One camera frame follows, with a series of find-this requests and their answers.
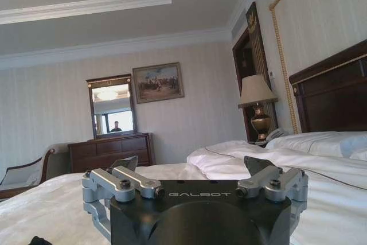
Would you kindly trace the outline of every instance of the mirror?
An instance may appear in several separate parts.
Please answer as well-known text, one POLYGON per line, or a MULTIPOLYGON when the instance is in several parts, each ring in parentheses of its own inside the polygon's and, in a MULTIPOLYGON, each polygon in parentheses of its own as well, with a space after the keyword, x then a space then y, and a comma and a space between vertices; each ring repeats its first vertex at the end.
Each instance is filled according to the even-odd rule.
POLYGON ((131 74, 87 80, 94 138, 136 133, 131 74))

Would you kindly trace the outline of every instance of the telephone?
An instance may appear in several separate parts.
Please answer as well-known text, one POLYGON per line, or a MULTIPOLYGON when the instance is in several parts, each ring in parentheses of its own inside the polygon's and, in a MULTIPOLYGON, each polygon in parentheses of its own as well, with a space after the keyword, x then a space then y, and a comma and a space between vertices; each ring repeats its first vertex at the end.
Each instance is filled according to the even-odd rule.
POLYGON ((286 132, 282 128, 278 128, 278 129, 273 130, 271 133, 268 134, 268 136, 266 137, 266 141, 270 142, 271 140, 273 140, 275 138, 279 138, 279 137, 286 136, 286 135, 288 135, 288 132, 286 132))

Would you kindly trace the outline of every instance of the mirror frame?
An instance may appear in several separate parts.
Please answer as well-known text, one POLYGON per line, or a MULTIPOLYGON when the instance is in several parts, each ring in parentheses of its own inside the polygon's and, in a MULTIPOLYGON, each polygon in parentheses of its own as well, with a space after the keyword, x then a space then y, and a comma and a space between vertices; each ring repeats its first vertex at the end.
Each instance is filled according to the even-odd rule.
POLYGON ((133 101, 133 93, 132 93, 132 86, 131 86, 131 74, 125 74, 125 75, 118 75, 118 76, 111 76, 111 77, 100 77, 98 79, 90 79, 86 80, 88 83, 88 89, 89 89, 89 103, 91 104, 91 119, 92 119, 92 128, 93 128, 93 136, 95 139, 100 138, 112 138, 116 136, 126 135, 126 134, 134 134, 137 132, 136 129, 136 115, 135 115, 135 109, 134 109, 134 101, 133 101), (94 122, 94 105, 93 105, 93 96, 92 96, 92 89, 93 88, 99 88, 99 87, 108 87, 113 85, 120 85, 120 84, 128 84, 128 91, 130 93, 130 108, 132 113, 132 127, 133 130, 129 131, 122 131, 117 133, 108 133, 108 134, 101 134, 97 135, 97 131, 95 128, 95 122, 94 122))

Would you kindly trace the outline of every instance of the table lamp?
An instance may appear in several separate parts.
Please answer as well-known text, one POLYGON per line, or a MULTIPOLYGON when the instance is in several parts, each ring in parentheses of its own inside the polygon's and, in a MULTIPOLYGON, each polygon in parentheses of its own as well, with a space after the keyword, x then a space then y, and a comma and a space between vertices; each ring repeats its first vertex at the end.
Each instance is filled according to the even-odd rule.
POLYGON ((271 119, 264 113, 261 103, 274 102, 275 94, 269 89, 263 75, 253 75, 242 79, 242 92, 239 108, 253 106, 255 116, 251 124, 257 132, 257 142, 264 141, 268 135, 271 119))

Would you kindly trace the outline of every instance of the picture frame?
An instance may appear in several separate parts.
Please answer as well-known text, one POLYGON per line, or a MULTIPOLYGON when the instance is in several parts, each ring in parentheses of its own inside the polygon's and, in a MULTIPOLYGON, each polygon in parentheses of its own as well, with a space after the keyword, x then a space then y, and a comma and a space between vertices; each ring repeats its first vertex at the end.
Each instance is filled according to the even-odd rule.
POLYGON ((156 102, 185 96, 179 63, 132 69, 137 103, 156 102))

